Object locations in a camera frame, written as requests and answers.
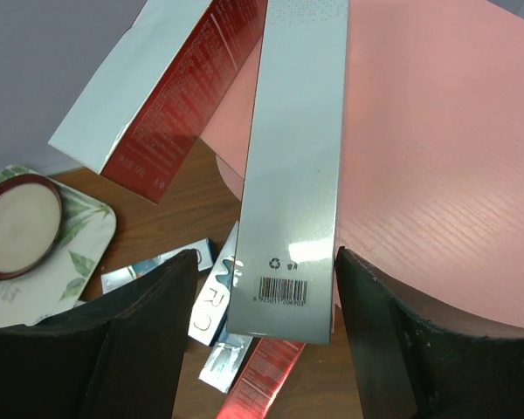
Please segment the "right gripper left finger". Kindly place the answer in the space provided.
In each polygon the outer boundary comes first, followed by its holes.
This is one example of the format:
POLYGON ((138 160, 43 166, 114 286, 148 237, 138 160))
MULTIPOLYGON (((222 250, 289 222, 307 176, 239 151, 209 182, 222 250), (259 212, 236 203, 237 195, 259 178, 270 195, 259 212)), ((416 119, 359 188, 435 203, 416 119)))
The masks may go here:
POLYGON ((169 418, 197 289, 182 251, 35 326, 0 328, 0 418, 169 418))

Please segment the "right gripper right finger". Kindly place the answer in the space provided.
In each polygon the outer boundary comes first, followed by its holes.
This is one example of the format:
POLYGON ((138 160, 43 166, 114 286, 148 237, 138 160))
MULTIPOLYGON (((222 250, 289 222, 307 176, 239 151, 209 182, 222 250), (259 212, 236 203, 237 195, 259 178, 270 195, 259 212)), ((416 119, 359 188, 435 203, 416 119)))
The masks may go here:
POLYGON ((524 328, 392 278, 351 250, 335 262, 366 418, 524 418, 524 328))

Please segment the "dark red toothpaste box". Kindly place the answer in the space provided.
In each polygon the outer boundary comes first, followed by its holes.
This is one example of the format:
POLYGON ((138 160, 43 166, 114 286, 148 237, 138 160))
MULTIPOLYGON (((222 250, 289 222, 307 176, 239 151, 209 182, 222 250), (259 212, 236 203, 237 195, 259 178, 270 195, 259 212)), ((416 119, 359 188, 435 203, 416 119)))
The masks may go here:
POLYGON ((261 339, 217 419, 265 418, 304 348, 304 343, 261 339))

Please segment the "plain silver toothpaste box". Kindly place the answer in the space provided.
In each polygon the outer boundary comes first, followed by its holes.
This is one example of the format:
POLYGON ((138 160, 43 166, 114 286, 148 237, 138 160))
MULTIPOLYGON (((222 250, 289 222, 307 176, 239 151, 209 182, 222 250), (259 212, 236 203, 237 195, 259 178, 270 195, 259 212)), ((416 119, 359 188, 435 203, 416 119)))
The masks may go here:
POLYGON ((327 344, 348 52, 346 1, 265 16, 227 326, 327 344))

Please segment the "red 3D toothpaste box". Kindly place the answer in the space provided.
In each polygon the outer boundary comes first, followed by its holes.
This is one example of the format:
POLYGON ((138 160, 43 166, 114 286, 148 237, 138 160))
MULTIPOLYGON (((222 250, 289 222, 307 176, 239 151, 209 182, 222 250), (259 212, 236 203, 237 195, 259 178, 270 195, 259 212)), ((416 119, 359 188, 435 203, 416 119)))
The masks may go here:
POLYGON ((259 41, 266 2, 148 1, 50 139, 152 203, 259 41))

